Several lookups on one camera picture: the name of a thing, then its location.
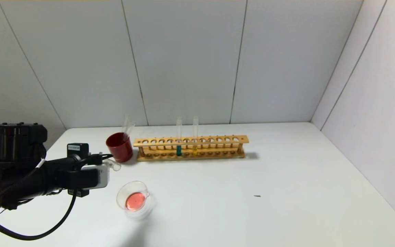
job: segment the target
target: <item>black cylinder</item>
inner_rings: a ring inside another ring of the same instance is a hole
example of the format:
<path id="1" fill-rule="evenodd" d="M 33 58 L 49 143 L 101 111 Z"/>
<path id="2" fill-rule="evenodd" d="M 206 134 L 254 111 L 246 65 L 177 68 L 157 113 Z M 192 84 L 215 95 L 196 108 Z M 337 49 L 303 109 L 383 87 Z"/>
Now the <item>black cylinder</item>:
<path id="1" fill-rule="evenodd" d="M 30 163 L 37 160 L 37 149 L 47 140 L 43 125 L 3 123 L 0 125 L 0 162 Z"/>

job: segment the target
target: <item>white device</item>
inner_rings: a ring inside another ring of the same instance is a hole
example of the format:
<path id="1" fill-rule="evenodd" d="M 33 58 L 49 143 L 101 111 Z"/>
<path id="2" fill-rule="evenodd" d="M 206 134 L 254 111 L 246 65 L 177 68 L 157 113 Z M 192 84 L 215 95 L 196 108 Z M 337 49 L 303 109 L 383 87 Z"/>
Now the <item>white device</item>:
<path id="1" fill-rule="evenodd" d="M 98 189 L 105 188 L 109 182 L 109 167 L 105 164 L 102 165 L 86 165 L 83 166 L 81 170 L 94 170 L 98 171 L 98 184 L 95 187 L 84 188 L 83 190 L 88 189 Z"/>

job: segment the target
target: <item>test tube rack hole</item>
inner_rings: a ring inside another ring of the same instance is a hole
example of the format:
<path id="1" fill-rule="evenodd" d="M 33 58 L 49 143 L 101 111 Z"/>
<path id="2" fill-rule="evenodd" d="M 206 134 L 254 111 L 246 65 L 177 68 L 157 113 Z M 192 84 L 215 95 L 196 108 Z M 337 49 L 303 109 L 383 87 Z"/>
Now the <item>test tube rack hole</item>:
<path id="1" fill-rule="evenodd" d="M 243 144 L 249 143 L 248 136 L 199 136 L 138 138 L 133 142 L 138 147 L 137 161 L 205 160 L 212 158 L 245 158 Z M 177 155 L 181 146 L 182 155 Z"/>

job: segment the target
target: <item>black cable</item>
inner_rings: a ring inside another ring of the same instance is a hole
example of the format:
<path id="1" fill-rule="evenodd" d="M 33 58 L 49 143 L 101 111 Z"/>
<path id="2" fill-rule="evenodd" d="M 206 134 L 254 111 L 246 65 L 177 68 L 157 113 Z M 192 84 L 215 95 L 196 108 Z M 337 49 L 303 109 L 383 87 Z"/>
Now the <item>black cable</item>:
<path id="1" fill-rule="evenodd" d="M 49 235 L 50 233 L 54 232 L 57 228 L 59 228 L 63 224 L 63 222 L 66 220 L 69 213 L 71 212 L 72 207 L 74 206 L 76 195 L 77 195 L 77 191 L 74 192 L 74 195 L 72 196 L 72 199 L 71 199 L 71 203 L 69 204 L 68 210 L 66 211 L 63 218 L 53 228 L 46 231 L 45 233 L 35 235 L 35 236 L 26 236 L 26 235 L 22 235 L 19 233 L 15 233 L 15 232 L 3 227 L 2 225 L 0 225 L 0 232 L 4 233 L 5 235 L 10 236 L 12 238 L 16 238 L 19 240 L 26 240 L 26 241 L 37 240 L 37 239 L 43 238 L 43 237 Z"/>
<path id="2" fill-rule="evenodd" d="M 34 168 L 30 173 L 28 173 L 27 175 L 25 175 L 25 177 L 19 179 L 16 183 L 8 186 L 7 188 L 3 189 L 2 191 L 0 191 L 0 197 L 2 197 L 7 191 L 9 191 L 10 189 L 20 185 L 23 181 L 25 181 L 29 176 L 31 176 L 31 174 L 33 174 L 34 172 L 36 172 L 37 170 L 39 170 L 39 168 Z"/>
<path id="3" fill-rule="evenodd" d="M 80 170 L 88 161 L 92 161 L 96 156 L 100 156 L 100 154 L 94 154 L 94 155 L 88 156 L 87 158 L 77 161 L 75 163 L 76 169 Z M 112 157 L 114 157 L 112 154 L 102 154 L 100 158 L 102 160 L 105 160 L 107 158 L 112 158 Z"/>
<path id="4" fill-rule="evenodd" d="M 0 214 L 2 214 L 4 211 L 6 211 L 7 209 L 5 208 L 4 210 L 2 210 L 1 212 L 0 212 Z"/>

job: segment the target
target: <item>red cup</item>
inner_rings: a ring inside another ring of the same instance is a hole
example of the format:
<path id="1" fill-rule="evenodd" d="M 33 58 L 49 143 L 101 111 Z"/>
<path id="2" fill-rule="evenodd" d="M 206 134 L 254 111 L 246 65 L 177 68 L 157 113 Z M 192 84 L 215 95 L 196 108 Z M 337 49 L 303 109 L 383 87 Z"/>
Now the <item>red cup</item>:
<path id="1" fill-rule="evenodd" d="M 118 132 L 109 136 L 106 145 L 117 162 L 123 163 L 132 158 L 132 146 L 129 136 L 125 133 Z"/>

